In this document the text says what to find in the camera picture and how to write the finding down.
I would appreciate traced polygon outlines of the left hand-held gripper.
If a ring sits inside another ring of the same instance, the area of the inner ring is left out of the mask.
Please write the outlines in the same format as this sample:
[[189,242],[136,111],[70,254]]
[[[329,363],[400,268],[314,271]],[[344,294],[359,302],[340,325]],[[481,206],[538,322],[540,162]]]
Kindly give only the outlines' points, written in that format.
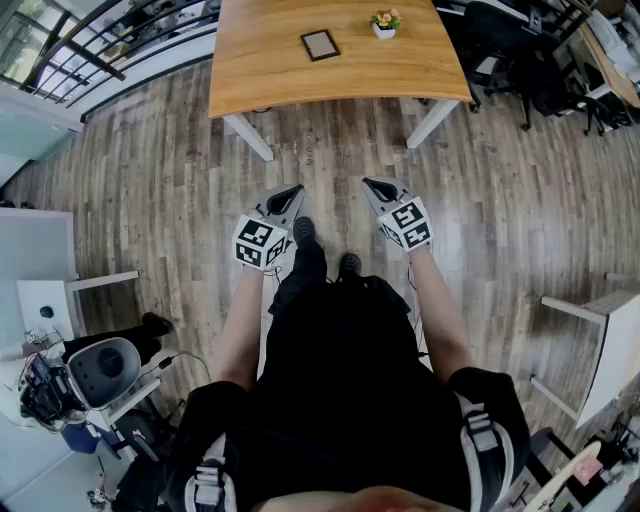
[[233,234],[236,262],[264,271],[287,250],[304,199],[304,186],[281,185],[264,191]]

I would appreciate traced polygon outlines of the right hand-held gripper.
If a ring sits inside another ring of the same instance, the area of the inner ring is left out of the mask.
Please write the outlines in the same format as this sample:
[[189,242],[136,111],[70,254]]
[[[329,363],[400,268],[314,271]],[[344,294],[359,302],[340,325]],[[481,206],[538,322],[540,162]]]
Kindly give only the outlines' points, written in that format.
[[426,207],[401,180],[365,177],[362,186],[387,239],[405,252],[431,243],[432,227]]

